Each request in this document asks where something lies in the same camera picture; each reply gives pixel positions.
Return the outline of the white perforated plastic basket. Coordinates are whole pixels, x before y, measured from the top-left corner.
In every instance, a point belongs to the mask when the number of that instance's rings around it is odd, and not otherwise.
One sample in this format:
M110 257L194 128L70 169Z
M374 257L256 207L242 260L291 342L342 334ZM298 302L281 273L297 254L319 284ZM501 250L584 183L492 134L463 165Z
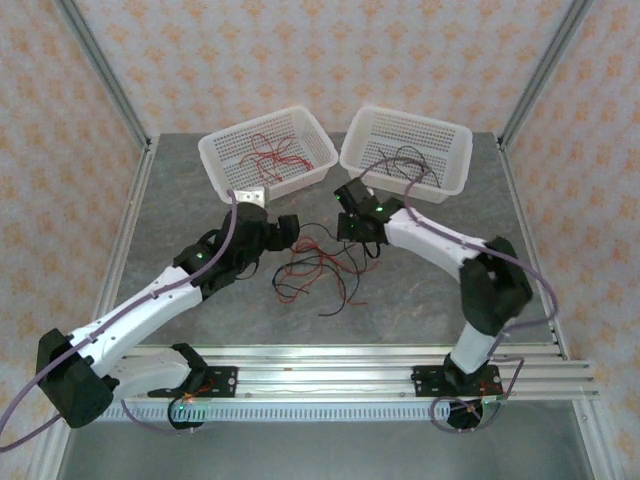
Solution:
M318 120L293 106L206 135L198 150L208 178L229 204L230 190L263 186L270 200L322 181L338 152Z
M349 126L339 163L371 188L439 204L464 189L472 150L473 133L463 125L364 106Z

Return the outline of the aluminium profile beam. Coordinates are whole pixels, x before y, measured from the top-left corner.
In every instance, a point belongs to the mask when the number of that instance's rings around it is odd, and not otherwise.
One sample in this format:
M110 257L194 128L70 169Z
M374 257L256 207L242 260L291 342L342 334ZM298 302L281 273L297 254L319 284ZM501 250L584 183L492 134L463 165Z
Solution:
M150 361L169 347L141 346L124 357ZM443 365L442 347L423 346L222 346L196 348L208 366L239 368L234 398L195 398L188 403L223 402L427 402L417 397L411 373L418 365ZM599 391L586 361L564 361L551 347L506 346L488 365L497 366L504 393L486 400L594 399ZM173 398L165 391L121 400Z

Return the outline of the black round base electronics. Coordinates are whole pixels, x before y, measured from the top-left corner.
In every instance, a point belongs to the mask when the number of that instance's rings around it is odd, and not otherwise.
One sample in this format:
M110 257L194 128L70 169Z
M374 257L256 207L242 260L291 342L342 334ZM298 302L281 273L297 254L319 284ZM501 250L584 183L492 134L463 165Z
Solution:
M192 421L177 421L174 418L174 411L175 411L175 407L174 405L176 403L179 403L180 405L180 411L182 411L182 407L183 407L183 402L182 402L182 398L174 398L172 399L167 407L167 421L169 422L170 426L175 430L175 431L182 431L182 430L189 430L191 432L199 429L200 427L203 426L202 422L192 422Z
M455 433L474 433L488 428L501 409L498 401L481 398L449 400L450 413L446 421Z

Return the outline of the grey metal panel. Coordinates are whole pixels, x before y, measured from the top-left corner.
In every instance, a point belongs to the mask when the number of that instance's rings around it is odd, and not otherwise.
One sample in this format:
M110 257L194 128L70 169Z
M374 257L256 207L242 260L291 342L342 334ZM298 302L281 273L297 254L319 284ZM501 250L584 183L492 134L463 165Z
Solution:
M426 422L220 423L162 436L131 423L71 435L58 480L593 480L575 423L523 408L470 435Z

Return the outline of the aluminium table side rail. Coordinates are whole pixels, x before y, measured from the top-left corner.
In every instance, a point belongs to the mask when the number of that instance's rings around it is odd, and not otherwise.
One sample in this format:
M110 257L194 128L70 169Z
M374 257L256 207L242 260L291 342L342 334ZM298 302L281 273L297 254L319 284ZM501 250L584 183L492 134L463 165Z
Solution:
M90 323L110 312L115 305L159 140L159 136L152 137L142 148Z
M552 343L558 350L560 358L564 361L568 361L571 359L571 354L567 346L566 337L562 331L561 325L559 324L559 297L551 285L551 281L545 276L544 268L541 265L537 245L530 222L528 221L525 212L524 200L521 198L513 173L513 168L510 165L507 147L503 144L501 138L496 137L495 140L500 162L507 180L523 235L523 240L527 250L527 257L530 261L531 268L535 273L534 280L537 289L537 298L540 300L541 306L544 310L543 318L529 320L526 322L526 325L517 323L517 327L514 327L514 329L524 330L525 328L541 328L542 326L545 326L549 331Z

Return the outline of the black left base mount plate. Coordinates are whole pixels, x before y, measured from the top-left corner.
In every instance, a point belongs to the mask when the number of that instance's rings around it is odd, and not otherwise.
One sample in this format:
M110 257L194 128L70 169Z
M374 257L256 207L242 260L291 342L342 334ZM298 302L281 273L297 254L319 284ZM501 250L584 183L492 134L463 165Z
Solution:
M196 398L234 398L239 368L234 366L208 366L203 380L192 394Z

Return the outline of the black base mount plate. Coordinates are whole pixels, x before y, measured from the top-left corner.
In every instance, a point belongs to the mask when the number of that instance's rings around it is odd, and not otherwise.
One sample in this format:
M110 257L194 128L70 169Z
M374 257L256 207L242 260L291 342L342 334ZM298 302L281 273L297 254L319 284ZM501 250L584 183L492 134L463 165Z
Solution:
M239 368L234 366L208 366L203 380L192 394L196 398L234 398Z
M501 382L498 367L484 365L477 372L468 375L454 367L418 365L413 367L411 373L417 397L482 397L479 390L481 380Z

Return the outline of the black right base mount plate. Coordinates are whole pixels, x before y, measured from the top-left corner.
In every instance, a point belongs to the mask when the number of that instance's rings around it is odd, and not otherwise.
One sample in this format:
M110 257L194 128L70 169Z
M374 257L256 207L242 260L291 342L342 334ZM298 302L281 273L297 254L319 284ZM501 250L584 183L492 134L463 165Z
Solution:
M418 365L413 367L411 373L417 397L482 397L479 390L481 380L501 382L498 367L484 365L477 372L468 375L454 367Z

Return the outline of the aluminium frame post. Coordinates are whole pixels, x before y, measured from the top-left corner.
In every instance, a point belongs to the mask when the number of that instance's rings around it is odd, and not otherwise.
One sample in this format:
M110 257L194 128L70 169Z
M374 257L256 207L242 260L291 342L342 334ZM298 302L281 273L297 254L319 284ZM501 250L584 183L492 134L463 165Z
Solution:
M90 62L93 70L103 84L108 96L114 102L129 133L135 142L147 150L151 145L151 137L135 112L121 82L115 74L106 54L99 45L89 23L85 19L76 0L53 0L71 32L78 40L80 47Z
M531 109L579 30L594 0L571 0L569 8L544 50L502 133L497 137L501 151L507 151L529 116Z

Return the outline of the aluminium frame leg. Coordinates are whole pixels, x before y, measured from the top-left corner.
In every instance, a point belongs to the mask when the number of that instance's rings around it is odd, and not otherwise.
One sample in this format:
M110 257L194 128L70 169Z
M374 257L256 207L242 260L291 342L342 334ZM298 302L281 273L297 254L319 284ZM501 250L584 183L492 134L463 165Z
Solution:
M624 480L606 411L598 400L573 401L580 435L595 480Z
M39 437L28 480L57 479L70 432L71 429L65 423L56 423Z

